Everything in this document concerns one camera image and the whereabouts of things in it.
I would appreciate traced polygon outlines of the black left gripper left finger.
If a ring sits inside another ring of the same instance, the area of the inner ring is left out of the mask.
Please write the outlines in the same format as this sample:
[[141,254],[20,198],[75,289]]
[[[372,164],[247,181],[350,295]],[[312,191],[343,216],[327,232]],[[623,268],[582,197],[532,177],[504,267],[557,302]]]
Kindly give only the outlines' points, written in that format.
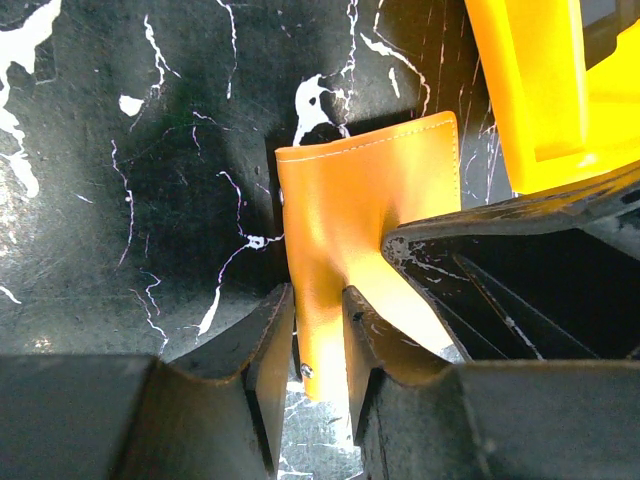
[[294,295],[172,362],[150,355],[1,359],[5,479],[273,479]]

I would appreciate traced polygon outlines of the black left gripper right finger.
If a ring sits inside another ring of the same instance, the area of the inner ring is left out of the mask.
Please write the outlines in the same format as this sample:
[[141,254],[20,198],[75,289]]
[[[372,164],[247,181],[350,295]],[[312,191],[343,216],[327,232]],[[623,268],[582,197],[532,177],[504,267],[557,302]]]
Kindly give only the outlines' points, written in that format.
[[342,294],[349,410],[368,479],[635,479],[635,361],[450,363]]

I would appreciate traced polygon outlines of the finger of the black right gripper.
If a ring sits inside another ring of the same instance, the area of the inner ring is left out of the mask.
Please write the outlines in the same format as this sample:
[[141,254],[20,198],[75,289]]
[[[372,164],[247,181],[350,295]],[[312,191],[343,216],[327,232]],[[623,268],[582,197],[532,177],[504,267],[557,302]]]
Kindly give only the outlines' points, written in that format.
[[580,230],[396,233],[383,255],[468,360],[639,357],[639,262]]
[[396,235],[525,235],[568,230],[639,205],[639,171],[618,169],[563,187],[404,224]]

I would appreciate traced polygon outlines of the small yellow plastic bin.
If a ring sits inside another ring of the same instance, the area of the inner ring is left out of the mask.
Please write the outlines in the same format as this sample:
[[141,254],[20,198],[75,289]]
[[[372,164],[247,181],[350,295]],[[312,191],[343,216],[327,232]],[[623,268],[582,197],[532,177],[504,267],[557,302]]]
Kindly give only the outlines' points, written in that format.
[[466,9],[515,192],[638,161],[638,2],[469,1]]

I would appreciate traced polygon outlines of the orange leather card holder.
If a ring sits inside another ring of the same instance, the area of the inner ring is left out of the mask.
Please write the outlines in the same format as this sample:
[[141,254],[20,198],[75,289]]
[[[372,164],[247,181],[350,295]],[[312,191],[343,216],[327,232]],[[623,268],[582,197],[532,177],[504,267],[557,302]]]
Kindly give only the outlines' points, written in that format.
[[279,148],[283,226],[300,366],[314,401],[346,391],[342,292],[353,286],[409,339],[439,352],[451,338],[433,309],[383,258],[385,235],[461,208],[454,113],[325,144]]

